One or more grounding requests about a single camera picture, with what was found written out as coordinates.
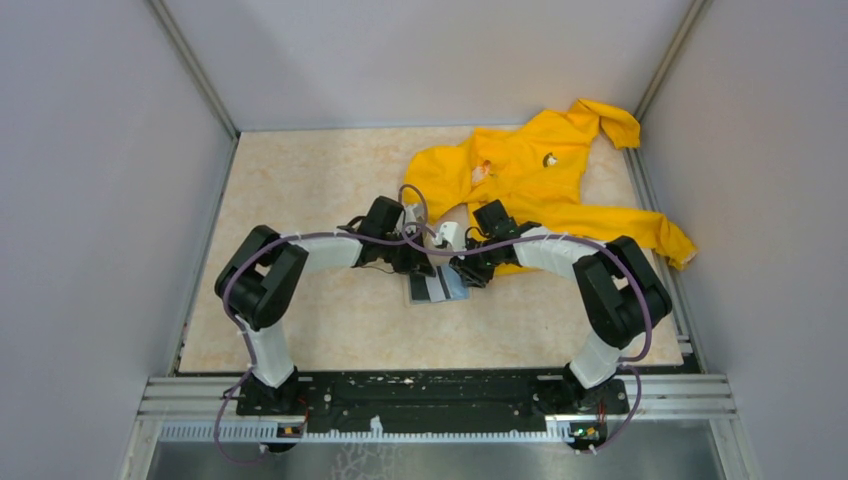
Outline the black card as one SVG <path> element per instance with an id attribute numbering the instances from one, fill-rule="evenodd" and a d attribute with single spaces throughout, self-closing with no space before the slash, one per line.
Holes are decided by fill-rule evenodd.
<path id="1" fill-rule="evenodd" d="M 431 303 L 430 289 L 427 284 L 429 279 L 426 275 L 408 276 L 409 300 L 411 304 Z"/>

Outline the silver striped card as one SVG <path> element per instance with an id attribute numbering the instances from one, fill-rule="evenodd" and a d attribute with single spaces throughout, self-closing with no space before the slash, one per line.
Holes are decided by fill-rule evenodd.
<path id="1" fill-rule="evenodd" d="M 458 278 L 437 276 L 430 287 L 432 302 L 461 301 L 469 298 L 469 290 Z"/>

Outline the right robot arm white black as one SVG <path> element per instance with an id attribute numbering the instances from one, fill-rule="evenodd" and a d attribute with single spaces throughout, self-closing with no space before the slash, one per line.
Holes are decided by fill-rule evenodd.
<path id="1" fill-rule="evenodd" d="M 562 390 L 569 408 L 590 411 L 620 366 L 649 353 L 654 328 L 673 309 L 667 289 L 629 236 L 600 243 L 518 223 L 499 201 L 473 216 L 481 236 L 463 237 L 449 261 L 465 286 L 486 287 L 501 266 L 541 270 L 578 286 L 591 332 L 565 365 Z"/>

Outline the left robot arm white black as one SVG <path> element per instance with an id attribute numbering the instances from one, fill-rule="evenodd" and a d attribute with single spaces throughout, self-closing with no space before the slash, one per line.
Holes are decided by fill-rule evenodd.
<path id="1" fill-rule="evenodd" d="M 402 205 L 378 197 L 368 212 L 331 232 L 282 235 L 267 225 L 253 228 L 220 272 L 214 292 L 237 325 L 250 359 L 247 384 L 277 414 L 300 399 L 297 367 L 281 325 L 305 274 L 328 269 L 365 268 L 376 263 L 393 272 L 432 276 L 421 252 L 422 203 Z"/>

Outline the yellow jacket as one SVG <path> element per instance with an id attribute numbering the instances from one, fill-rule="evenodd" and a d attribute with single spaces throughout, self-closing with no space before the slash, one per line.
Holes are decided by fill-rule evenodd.
<path id="1" fill-rule="evenodd" d="M 458 145 L 416 153 L 404 181 L 420 193 L 407 192 L 404 200 L 424 198 L 431 224 L 459 205 L 474 210 L 499 200 L 519 223 L 604 242 L 625 235 L 684 270 L 699 250 L 667 216 L 582 202 L 581 181 L 599 134 L 618 150 L 641 145 L 631 113 L 588 99 L 566 111 L 545 109 L 515 130 L 477 128 Z"/>

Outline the aluminium front rail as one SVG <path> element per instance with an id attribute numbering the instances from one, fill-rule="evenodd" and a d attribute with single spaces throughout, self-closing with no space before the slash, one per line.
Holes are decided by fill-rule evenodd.
<path id="1" fill-rule="evenodd" d="M 639 421 L 726 420 L 737 414 L 719 375 L 617 377 L 574 407 L 557 375 L 506 372 L 314 373 L 289 413 L 227 398 L 231 377 L 153 378 L 137 416 L 166 440 L 246 443 L 573 442 Z"/>

